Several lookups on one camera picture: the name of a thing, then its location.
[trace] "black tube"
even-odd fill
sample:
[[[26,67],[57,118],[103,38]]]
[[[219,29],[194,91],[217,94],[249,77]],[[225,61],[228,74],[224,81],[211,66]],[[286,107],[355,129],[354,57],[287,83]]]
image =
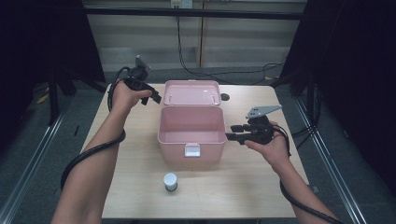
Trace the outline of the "black tube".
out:
[[[140,7],[35,7],[39,13],[77,13],[91,15],[136,15],[136,16],[172,16],[172,17],[206,17],[206,18],[243,18],[299,21],[303,13],[233,11],[188,8],[140,8]]]
[[[315,123],[314,106],[315,106],[315,80],[311,70],[309,71],[309,79],[308,79],[307,91],[306,91],[306,112],[311,122],[314,124],[314,126],[316,126],[317,124]]]

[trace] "hand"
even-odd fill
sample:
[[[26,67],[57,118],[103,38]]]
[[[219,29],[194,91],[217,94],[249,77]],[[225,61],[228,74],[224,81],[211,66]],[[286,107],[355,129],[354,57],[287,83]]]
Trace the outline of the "hand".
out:
[[[276,122],[270,122],[272,125],[277,125]],[[286,147],[286,140],[284,136],[278,132],[274,132],[274,139],[266,145],[261,145],[249,140],[245,141],[245,145],[248,148],[260,152],[276,173],[291,164]]]
[[[117,84],[113,93],[113,110],[129,113],[141,98],[150,97],[151,91],[133,91],[123,81]]]

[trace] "electrical cable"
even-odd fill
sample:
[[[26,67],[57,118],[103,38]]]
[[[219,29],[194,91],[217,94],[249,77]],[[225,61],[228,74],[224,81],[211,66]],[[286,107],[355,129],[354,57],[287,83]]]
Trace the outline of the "electrical cable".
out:
[[[129,67],[122,67],[119,70],[119,72],[117,72],[116,77],[114,78],[114,81],[112,82],[110,89],[108,90],[108,96],[107,96],[108,111],[111,111],[111,109],[113,107],[113,101],[112,101],[113,93],[114,93],[114,90],[116,89],[117,84],[119,84],[119,82],[120,82],[119,76],[122,73],[122,71],[124,71],[124,70],[126,70],[128,73],[131,72],[131,69]],[[97,152],[102,151],[106,148],[115,146],[116,144],[122,142],[125,139],[125,136],[126,136],[125,130],[122,130],[122,133],[118,138],[116,138],[112,141],[103,143],[99,146],[87,149],[84,152],[77,155],[72,161],[70,161],[67,164],[66,168],[64,168],[64,172],[62,173],[62,177],[61,177],[61,189],[64,188],[64,184],[66,182],[67,177],[70,175],[70,172],[73,170],[74,167],[76,167],[77,164],[84,161],[85,159],[87,159],[88,157],[93,155],[94,153],[97,153]]]
[[[221,72],[221,73],[213,73],[213,74],[207,74],[207,73],[201,73],[201,72],[193,72],[191,71],[189,68],[187,68],[186,64],[184,63],[184,59],[183,59],[183,54],[182,54],[182,50],[181,50],[181,38],[180,38],[180,18],[177,17],[177,46],[178,46],[178,57],[179,57],[179,61],[181,66],[184,68],[184,70],[186,70],[187,72],[189,72],[191,75],[193,76],[197,76],[197,77],[211,77],[216,81],[222,81],[224,83],[227,84],[231,84],[231,85],[239,85],[238,83],[233,83],[215,76],[219,76],[219,75],[227,75],[227,74],[253,74],[253,73],[260,73],[263,72],[263,76],[260,80],[255,81],[253,83],[247,84],[247,85],[257,85],[261,82],[263,82],[265,80],[265,71],[274,69],[280,65],[283,65],[284,63],[268,63],[266,65],[264,65],[262,67],[262,69],[260,70],[255,70],[255,71],[245,71],[245,72]]]
[[[289,156],[291,156],[291,155],[290,155],[290,141],[289,141],[288,134],[287,134],[286,131],[285,131],[282,127],[280,127],[280,126],[273,125],[273,127],[274,127],[274,131],[275,131],[275,132],[281,133],[281,134],[285,137],[286,149],[287,149],[287,151],[288,151]],[[297,207],[303,209],[305,212],[307,212],[307,213],[309,213],[309,214],[311,214],[311,215],[313,215],[313,216],[315,216],[315,217],[322,218],[322,219],[328,221],[329,223],[333,223],[333,224],[340,224],[340,223],[341,223],[341,224],[342,224],[341,221],[339,221],[339,220],[337,220],[337,219],[335,219],[335,218],[333,218],[333,217],[330,217],[330,216],[328,216],[328,215],[326,215],[326,214],[324,214],[324,213],[321,213],[321,212],[319,212],[318,210],[315,210],[315,209],[313,209],[313,208],[311,208],[311,207],[308,207],[308,206],[306,206],[305,204],[300,203],[300,202],[298,202],[297,200],[295,200],[295,199],[294,199],[293,197],[291,197],[291,195],[289,195],[289,193],[286,191],[285,186],[283,185],[282,181],[279,181],[279,185],[280,185],[280,191],[282,192],[283,196],[284,196],[291,204],[293,204],[293,205],[295,205],[295,206],[297,206]]]
[[[312,134],[312,132],[314,132],[315,129],[318,127],[318,122],[319,122],[320,112],[321,112],[321,103],[322,103],[322,97],[320,95],[320,91],[318,90],[318,88],[316,88],[316,90],[315,90],[315,111],[314,111],[315,115],[312,120],[312,125],[309,125],[308,127],[304,127],[299,132],[293,133],[291,135],[293,138],[297,138],[297,137],[303,136],[308,133],[308,136],[306,136],[304,138],[304,140],[296,147],[297,149],[300,148],[300,146],[302,146],[303,143],[306,142],[306,140],[308,140],[308,138]]]
[[[282,181],[279,182],[280,184],[280,191],[282,192],[283,196],[293,205],[303,209],[305,212],[315,216],[315,217],[320,217],[326,221],[328,221],[329,223],[335,223],[335,224],[342,224],[341,221],[339,221],[338,219],[335,219],[331,216],[328,216],[324,213],[319,212],[318,210],[315,210],[311,207],[308,207],[300,202],[298,202],[297,200],[295,200],[294,198],[292,198],[289,193],[286,191],[285,186],[283,186]]]

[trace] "wall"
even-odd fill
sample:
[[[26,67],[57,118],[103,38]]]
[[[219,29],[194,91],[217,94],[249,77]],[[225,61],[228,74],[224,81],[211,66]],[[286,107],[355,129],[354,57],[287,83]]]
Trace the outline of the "wall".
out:
[[[85,6],[170,7],[170,1],[87,0]],[[303,12],[305,0],[193,1],[193,8]],[[151,69],[181,67],[175,17],[89,15],[105,72],[141,55]],[[263,66],[286,60],[298,21],[180,18],[182,55],[188,67]]]

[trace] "black cable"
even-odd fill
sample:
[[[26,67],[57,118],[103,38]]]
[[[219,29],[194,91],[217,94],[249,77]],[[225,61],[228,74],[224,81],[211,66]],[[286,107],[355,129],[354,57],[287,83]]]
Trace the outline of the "black cable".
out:
[[[300,131],[298,131],[298,132],[296,132],[296,133],[292,133],[292,134],[291,134],[291,137],[293,137],[293,138],[300,137],[300,136],[302,136],[302,135],[308,133],[309,130],[310,130],[311,128],[313,128],[313,127],[312,127],[312,126],[304,127],[304,128],[302,128]]]
[[[114,81],[112,82],[110,89],[108,90],[108,96],[107,96],[107,107],[108,107],[108,111],[111,111],[112,107],[113,107],[113,93],[114,90],[116,89],[117,84],[119,84],[120,80],[119,80],[119,76],[122,73],[122,71],[127,70],[128,73],[130,73],[131,69],[129,67],[122,67],[119,72],[117,72]],[[77,155],[72,161],[70,161],[66,168],[64,168],[64,172],[62,173],[62,177],[61,177],[61,189],[64,188],[64,183],[66,182],[67,177],[70,175],[70,172],[73,170],[73,168],[79,164],[80,162],[84,161],[85,159],[87,159],[88,157],[90,157],[91,155],[93,155],[94,153],[97,153],[99,151],[102,151],[106,148],[115,146],[116,144],[122,142],[125,139],[126,133],[125,130],[122,130],[122,133],[120,135],[120,137],[118,137],[117,139],[114,139],[112,141],[103,143],[99,146],[96,147],[92,147],[88,150],[85,150],[84,152],[82,152],[81,154]]]
[[[264,65],[261,70],[245,71],[245,72],[235,72],[235,71],[233,71],[233,72],[221,72],[221,73],[212,73],[212,74],[201,73],[201,72],[193,72],[189,68],[187,68],[186,64],[184,63],[183,53],[181,51],[180,18],[179,17],[177,17],[177,43],[178,43],[178,45],[177,45],[178,46],[178,58],[179,58],[181,66],[184,68],[184,70],[186,70],[187,72],[189,72],[193,76],[197,76],[197,77],[211,77],[211,78],[213,78],[216,81],[222,81],[224,83],[231,84],[231,85],[239,85],[239,84],[238,83],[233,83],[233,82],[230,82],[230,81],[227,81],[227,80],[215,77],[215,76],[227,75],[227,74],[252,74],[252,73],[263,72],[263,76],[262,76],[262,78],[260,80],[254,82],[254,83],[247,84],[247,85],[257,85],[257,84],[259,84],[259,83],[261,83],[261,82],[263,82],[265,80],[265,71],[268,71],[270,69],[274,69],[274,68],[284,64],[284,63],[268,63],[268,64]]]
[[[308,138],[311,136],[311,133],[309,133],[309,135],[307,135],[304,139],[303,139],[303,141],[296,147],[296,149],[299,149],[305,142],[306,142],[306,140],[308,140]]]
[[[300,65],[302,68],[297,68],[297,69],[295,69],[294,71],[292,71],[291,73],[289,73],[288,75],[279,77],[279,79],[278,79],[277,81],[271,83],[269,86],[271,86],[272,88],[275,89],[275,88],[278,87],[278,86],[281,86],[281,85],[283,85],[283,84],[292,82],[292,80],[293,80],[295,77],[299,76],[299,75],[304,71],[304,66],[301,65],[301,64],[304,64],[305,61],[306,61],[306,59],[303,59],[303,60],[299,63],[299,65]]]
[[[292,198],[292,197],[289,195],[289,193],[288,193],[288,192],[286,191],[286,189],[285,189],[285,186],[283,186],[282,181],[280,181],[279,183],[280,183],[280,191],[282,192],[283,196],[284,196],[291,204],[293,204],[293,205],[295,205],[295,206],[297,206],[297,207],[303,209],[305,212],[307,212],[307,213],[309,213],[309,214],[311,214],[311,215],[313,215],[313,216],[315,216],[315,217],[320,217],[320,218],[322,218],[322,219],[328,221],[329,223],[335,223],[335,224],[340,224],[340,223],[341,223],[341,224],[342,224],[341,221],[339,221],[339,220],[337,220],[337,219],[335,219],[335,218],[333,218],[333,217],[331,217],[331,216],[328,216],[328,215],[326,215],[326,214],[324,214],[324,213],[319,212],[318,210],[315,210],[315,209],[313,209],[313,208],[311,208],[311,207],[308,207],[308,206],[306,206],[306,205],[304,205],[304,204],[298,202],[297,200],[295,200],[294,198]]]
[[[288,151],[289,156],[291,156],[291,155],[290,155],[290,141],[289,141],[288,134],[287,134],[286,131],[285,131],[282,127],[280,127],[280,126],[273,125],[273,127],[274,127],[274,131],[275,131],[275,132],[281,133],[281,134],[285,137],[285,140],[286,140],[286,148],[287,148],[287,151]],[[291,197],[291,195],[289,195],[289,193],[288,193],[288,192],[286,191],[286,189],[285,189],[285,186],[283,186],[282,181],[280,181],[279,183],[280,183],[280,191],[282,192],[283,196],[284,196],[291,204],[293,204],[293,205],[295,205],[295,206],[297,206],[297,207],[303,209],[305,212],[307,212],[307,213],[309,213],[309,214],[311,214],[311,215],[313,215],[313,216],[315,216],[315,217],[322,218],[322,219],[328,221],[329,223],[335,223],[335,224],[340,224],[340,223],[342,223],[341,221],[339,221],[339,220],[337,220],[337,219],[335,219],[335,218],[333,218],[333,217],[330,217],[330,216],[328,216],[328,215],[326,215],[326,214],[324,214],[324,213],[319,212],[318,210],[315,210],[315,209],[313,209],[313,208],[311,208],[311,207],[306,206],[306,205],[303,204],[303,203],[298,202],[298,201],[295,200],[293,197]]]
[[[73,170],[73,168],[77,164],[79,164],[80,162],[84,161],[85,159],[87,159],[88,157],[90,157],[94,153],[97,153],[99,151],[102,151],[103,149],[115,146],[116,144],[122,142],[125,139],[125,136],[126,136],[125,131],[122,130],[122,133],[121,133],[120,137],[118,137],[117,139],[114,139],[112,141],[103,143],[103,144],[101,144],[99,146],[96,146],[96,147],[92,147],[92,148],[82,152],[78,156],[76,156],[72,161],[69,162],[69,164],[64,169],[64,172],[62,173],[61,189],[64,188],[64,183],[66,182],[67,177],[69,176],[70,172]]]
[[[318,123],[319,123],[319,118],[320,118],[320,112],[321,112],[321,103],[322,103],[322,97],[319,91],[319,88],[316,87],[316,115],[315,118],[313,120],[314,126],[318,127]]]

